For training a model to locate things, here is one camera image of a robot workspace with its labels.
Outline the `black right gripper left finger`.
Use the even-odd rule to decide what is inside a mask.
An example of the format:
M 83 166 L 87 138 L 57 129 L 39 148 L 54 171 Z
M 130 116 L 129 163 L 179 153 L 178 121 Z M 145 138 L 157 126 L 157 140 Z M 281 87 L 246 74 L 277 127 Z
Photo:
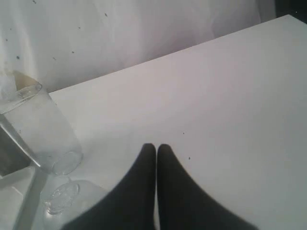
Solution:
M 130 170 L 102 200 L 65 230 L 153 230 L 156 150 L 146 143 Z

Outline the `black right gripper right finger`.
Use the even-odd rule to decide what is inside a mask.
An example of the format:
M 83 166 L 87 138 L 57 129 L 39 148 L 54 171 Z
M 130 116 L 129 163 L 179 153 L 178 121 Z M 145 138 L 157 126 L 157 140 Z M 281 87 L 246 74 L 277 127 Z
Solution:
M 257 229 L 203 191 L 167 144 L 157 152 L 157 198 L 162 230 Z

